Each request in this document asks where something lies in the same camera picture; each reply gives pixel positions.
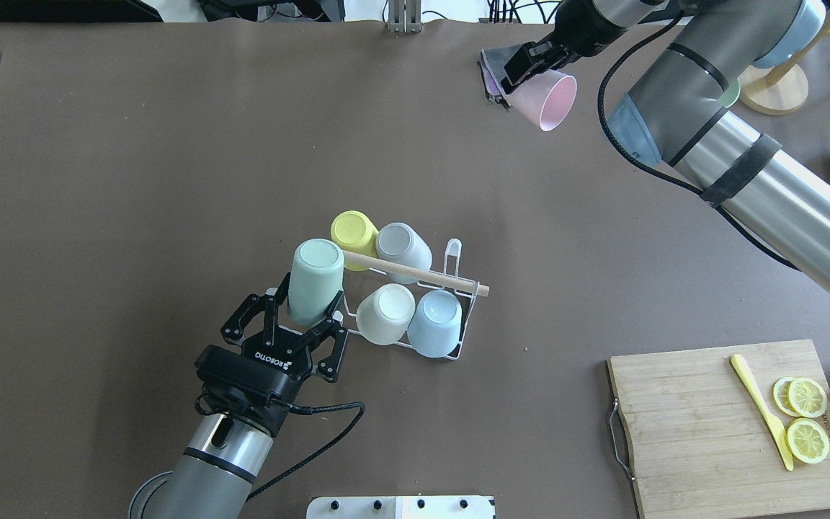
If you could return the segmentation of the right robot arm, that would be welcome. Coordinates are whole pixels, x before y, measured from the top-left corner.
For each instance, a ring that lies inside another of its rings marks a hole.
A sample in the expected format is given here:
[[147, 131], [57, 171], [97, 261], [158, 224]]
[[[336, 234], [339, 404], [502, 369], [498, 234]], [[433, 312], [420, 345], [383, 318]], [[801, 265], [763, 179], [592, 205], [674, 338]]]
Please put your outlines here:
[[820, 1], [682, 1], [687, 19], [620, 98], [604, 110], [602, 132], [626, 161], [646, 173], [668, 164], [678, 186], [717, 210], [778, 262], [830, 293], [830, 186], [780, 142], [721, 103], [742, 72], [784, 63], [824, 25]]

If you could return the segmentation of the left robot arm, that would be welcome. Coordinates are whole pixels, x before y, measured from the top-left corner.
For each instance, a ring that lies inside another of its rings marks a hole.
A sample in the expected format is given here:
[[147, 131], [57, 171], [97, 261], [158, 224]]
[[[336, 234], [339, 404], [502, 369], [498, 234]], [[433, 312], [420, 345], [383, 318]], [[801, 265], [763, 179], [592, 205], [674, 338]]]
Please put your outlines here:
[[309, 407], [296, 403], [304, 382], [335, 382], [348, 329], [339, 306], [342, 291], [305, 332], [279, 325], [287, 283], [263, 296], [251, 293], [222, 325], [225, 346], [208, 345], [195, 361], [202, 390], [198, 429], [171, 471], [135, 493], [131, 518], [236, 518], [262, 489], [256, 479], [287, 417], [356, 409], [360, 402]]

